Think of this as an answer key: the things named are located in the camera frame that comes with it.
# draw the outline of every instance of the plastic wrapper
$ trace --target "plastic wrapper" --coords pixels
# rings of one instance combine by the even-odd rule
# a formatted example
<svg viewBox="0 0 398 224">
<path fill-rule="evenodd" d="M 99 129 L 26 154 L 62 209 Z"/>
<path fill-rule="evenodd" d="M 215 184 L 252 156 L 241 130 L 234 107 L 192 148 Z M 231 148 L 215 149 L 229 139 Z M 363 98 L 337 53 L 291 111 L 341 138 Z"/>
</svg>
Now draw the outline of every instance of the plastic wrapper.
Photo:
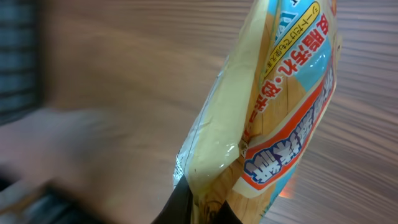
<svg viewBox="0 0 398 224">
<path fill-rule="evenodd" d="M 290 179 L 336 86 L 335 0 L 258 0 L 179 154 L 192 223 L 225 200 L 259 223 Z"/>
</svg>

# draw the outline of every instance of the brown table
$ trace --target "brown table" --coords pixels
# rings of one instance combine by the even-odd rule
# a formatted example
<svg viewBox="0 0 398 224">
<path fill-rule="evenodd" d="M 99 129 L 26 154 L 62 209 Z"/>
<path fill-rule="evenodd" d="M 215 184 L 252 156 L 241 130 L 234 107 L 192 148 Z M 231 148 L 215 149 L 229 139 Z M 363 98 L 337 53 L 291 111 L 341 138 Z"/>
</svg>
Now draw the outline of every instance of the brown table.
<svg viewBox="0 0 398 224">
<path fill-rule="evenodd" d="M 54 1 L 49 105 L 111 108 L 121 140 L 21 170 L 59 176 L 120 223 L 152 221 L 251 2 Z M 298 167 L 294 198 L 278 198 L 266 223 L 398 220 L 398 2 L 340 0 L 338 20 L 336 93 Z"/>
</svg>

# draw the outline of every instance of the wet wipe package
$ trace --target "wet wipe package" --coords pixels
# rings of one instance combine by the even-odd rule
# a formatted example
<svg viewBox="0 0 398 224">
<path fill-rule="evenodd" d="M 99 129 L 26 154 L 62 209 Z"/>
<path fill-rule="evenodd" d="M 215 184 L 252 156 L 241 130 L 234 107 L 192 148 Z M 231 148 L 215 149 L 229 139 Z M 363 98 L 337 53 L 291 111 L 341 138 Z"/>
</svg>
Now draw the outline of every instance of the wet wipe package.
<svg viewBox="0 0 398 224">
<path fill-rule="evenodd" d="M 177 155 L 192 223 L 228 202 L 259 223 L 303 156 L 336 86 L 335 0 L 257 0 Z"/>
</svg>

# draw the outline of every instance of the wooden floor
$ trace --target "wooden floor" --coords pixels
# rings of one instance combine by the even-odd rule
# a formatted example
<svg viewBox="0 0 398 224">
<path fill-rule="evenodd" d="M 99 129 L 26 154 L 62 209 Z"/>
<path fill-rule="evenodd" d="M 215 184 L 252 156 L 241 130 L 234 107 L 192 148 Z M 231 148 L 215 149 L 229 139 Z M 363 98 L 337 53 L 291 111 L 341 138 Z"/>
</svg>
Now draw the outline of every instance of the wooden floor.
<svg viewBox="0 0 398 224">
<path fill-rule="evenodd" d="M 49 105 L 107 108 L 120 140 L 41 171 L 119 223 L 150 223 L 251 2 L 54 1 Z M 294 198 L 278 198 L 265 223 L 398 222 L 398 2 L 340 0 L 338 20 L 336 93 L 299 165 Z"/>
</svg>

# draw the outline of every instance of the gray blurred object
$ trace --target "gray blurred object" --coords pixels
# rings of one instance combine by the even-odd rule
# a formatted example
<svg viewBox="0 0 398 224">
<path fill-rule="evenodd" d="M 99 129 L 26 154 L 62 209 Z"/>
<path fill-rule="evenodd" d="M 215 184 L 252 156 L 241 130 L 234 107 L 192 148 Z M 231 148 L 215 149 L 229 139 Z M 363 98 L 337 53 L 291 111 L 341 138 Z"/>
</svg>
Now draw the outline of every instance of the gray blurred object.
<svg viewBox="0 0 398 224">
<path fill-rule="evenodd" d="M 0 125 L 43 102 L 39 0 L 0 0 Z"/>
</svg>

